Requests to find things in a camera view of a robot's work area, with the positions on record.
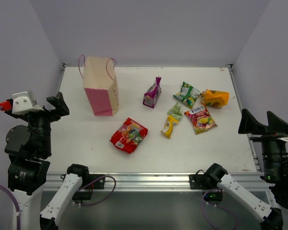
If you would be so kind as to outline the pink and tan paper bag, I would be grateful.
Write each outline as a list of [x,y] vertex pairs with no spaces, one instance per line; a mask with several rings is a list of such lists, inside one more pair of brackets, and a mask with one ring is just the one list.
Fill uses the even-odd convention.
[[115,59],[108,57],[80,55],[78,58],[83,88],[95,116],[113,116],[118,111],[116,64]]

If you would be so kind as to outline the orange snack bag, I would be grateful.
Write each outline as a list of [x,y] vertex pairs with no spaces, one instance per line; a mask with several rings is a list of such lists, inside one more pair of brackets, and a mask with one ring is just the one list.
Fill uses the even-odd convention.
[[228,104],[229,92],[206,89],[201,94],[201,104],[220,108]]

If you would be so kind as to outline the colourful candy bag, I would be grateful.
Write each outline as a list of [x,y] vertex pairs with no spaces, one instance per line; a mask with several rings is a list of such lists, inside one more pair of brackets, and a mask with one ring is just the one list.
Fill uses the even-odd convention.
[[200,106],[184,113],[193,125],[195,134],[201,134],[216,127],[217,124],[205,106]]

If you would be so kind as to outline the red snack pack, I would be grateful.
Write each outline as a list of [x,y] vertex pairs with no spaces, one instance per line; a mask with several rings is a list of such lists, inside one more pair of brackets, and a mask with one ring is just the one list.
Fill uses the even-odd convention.
[[146,127],[128,117],[109,141],[119,150],[131,154],[147,134],[148,129]]

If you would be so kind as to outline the green snack bag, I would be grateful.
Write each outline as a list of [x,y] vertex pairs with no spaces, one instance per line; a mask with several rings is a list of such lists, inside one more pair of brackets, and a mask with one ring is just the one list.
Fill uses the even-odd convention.
[[178,93],[174,94],[173,97],[178,101],[182,102],[188,108],[192,109],[196,100],[201,96],[201,92],[188,84],[187,82],[183,82],[181,89]]

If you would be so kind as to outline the small green snack packet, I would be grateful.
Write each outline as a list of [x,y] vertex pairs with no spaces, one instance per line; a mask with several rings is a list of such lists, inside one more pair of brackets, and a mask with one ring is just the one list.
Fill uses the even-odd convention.
[[172,108],[167,112],[168,115],[172,116],[174,119],[180,121],[182,119],[181,106],[176,103]]

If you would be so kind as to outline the magenta snack pack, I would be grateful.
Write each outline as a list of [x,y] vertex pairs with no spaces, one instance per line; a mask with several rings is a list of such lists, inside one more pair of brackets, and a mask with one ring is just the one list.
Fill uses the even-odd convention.
[[143,105],[154,108],[161,95],[161,77],[155,78],[154,84],[144,94]]

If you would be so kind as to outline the yellow snack pack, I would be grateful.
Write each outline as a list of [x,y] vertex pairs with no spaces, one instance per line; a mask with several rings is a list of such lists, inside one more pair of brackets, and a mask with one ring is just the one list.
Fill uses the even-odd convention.
[[173,116],[169,115],[163,129],[161,130],[161,133],[165,137],[170,138],[172,131],[173,131],[173,127],[178,123],[179,123],[179,120],[177,120]]

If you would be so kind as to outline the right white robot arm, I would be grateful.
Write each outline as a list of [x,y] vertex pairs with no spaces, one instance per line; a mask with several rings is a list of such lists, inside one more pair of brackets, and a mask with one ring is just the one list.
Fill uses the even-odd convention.
[[271,111],[268,123],[260,123],[248,109],[241,112],[239,134],[249,134],[250,141],[261,145],[263,175],[271,202],[265,202],[244,187],[224,167],[214,163],[204,172],[204,183],[211,190],[221,190],[248,210],[263,230],[288,230],[288,123]]

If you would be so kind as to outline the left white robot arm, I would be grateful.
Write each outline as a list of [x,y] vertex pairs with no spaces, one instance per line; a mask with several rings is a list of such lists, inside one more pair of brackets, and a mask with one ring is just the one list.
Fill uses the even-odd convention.
[[79,188],[89,185],[88,167],[72,164],[62,185],[50,203],[41,210],[41,198],[47,180],[51,155],[51,123],[69,115],[63,94],[47,98],[53,109],[39,106],[31,91],[12,95],[5,113],[25,121],[6,135],[5,153],[11,164],[8,168],[8,188],[17,202],[13,219],[15,230],[57,230],[67,204]]

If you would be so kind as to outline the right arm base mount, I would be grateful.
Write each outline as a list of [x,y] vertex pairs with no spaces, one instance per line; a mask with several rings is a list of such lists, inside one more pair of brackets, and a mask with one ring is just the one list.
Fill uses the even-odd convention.
[[204,170],[198,170],[189,175],[189,185],[191,190],[209,190],[217,188],[217,182],[212,177],[205,174]]

